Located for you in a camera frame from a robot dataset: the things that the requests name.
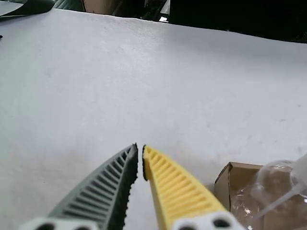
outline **mounting hole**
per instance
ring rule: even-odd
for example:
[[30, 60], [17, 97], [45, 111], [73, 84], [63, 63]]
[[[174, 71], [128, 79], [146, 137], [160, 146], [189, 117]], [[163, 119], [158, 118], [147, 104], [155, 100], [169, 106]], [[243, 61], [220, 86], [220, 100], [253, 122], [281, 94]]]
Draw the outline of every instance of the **mounting hole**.
[[230, 223], [224, 219], [216, 219], [213, 221], [213, 224], [217, 228], [229, 228]]
[[91, 230], [89, 227], [78, 227], [76, 230]]
[[36, 230], [54, 230], [55, 226], [52, 223], [45, 223], [39, 226]]
[[179, 228], [179, 230], [197, 230], [197, 229], [193, 226], [182, 226]]

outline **cardboard box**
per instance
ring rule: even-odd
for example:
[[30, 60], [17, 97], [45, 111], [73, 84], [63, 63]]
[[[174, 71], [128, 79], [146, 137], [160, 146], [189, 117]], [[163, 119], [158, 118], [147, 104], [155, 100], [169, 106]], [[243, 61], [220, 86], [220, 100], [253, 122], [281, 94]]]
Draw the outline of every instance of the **cardboard box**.
[[261, 165], [229, 162], [214, 183], [216, 198], [231, 211], [230, 195], [244, 188], [261, 169]]
[[[228, 163], [220, 172], [214, 183], [214, 195], [231, 212], [231, 196], [239, 189], [251, 183], [261, 165], [243, 164], [237, 162]], [[254, 230], [307, 230], [307, 223], [295, 221], [295, 214], [281, 218], [275, 212], [268, 212], [257, 223], [254, 223]]]

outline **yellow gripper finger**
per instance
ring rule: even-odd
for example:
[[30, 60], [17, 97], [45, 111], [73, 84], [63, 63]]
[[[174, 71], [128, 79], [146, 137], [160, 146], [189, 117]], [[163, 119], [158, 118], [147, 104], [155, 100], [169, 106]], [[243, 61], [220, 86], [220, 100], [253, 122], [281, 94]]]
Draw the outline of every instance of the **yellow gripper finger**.
[[143, 148], [143, 174], [150, 181], [160, 230], [171, 230], [179, 218], [225, 211], [194, 176], [149, 146]]

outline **transparent plastic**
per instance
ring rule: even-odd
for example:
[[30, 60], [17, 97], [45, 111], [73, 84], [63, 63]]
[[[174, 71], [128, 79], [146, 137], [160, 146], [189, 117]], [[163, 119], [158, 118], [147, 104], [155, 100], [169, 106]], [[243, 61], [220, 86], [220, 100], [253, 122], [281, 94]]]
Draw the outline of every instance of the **transparent plastic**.
[[274, 161], [231, 197], [231, 212], [248, 230], [262, 230], [265, 214], [271, 230], [307, 226], [307, 156], [298, 161]]

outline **white foam sheet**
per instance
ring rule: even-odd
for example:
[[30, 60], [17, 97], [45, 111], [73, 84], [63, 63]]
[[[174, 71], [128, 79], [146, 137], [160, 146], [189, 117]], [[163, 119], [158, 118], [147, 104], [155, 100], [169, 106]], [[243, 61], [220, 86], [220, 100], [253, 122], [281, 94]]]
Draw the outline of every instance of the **white foam sheet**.
[[[0, 229], [48, 214], [133, 142], [210, 188], [229, 161], [307, 152], [306, 45], [63, 10], [0, 34]], [[138, 176], [125, 230], [156, 230], [141, 162]]]

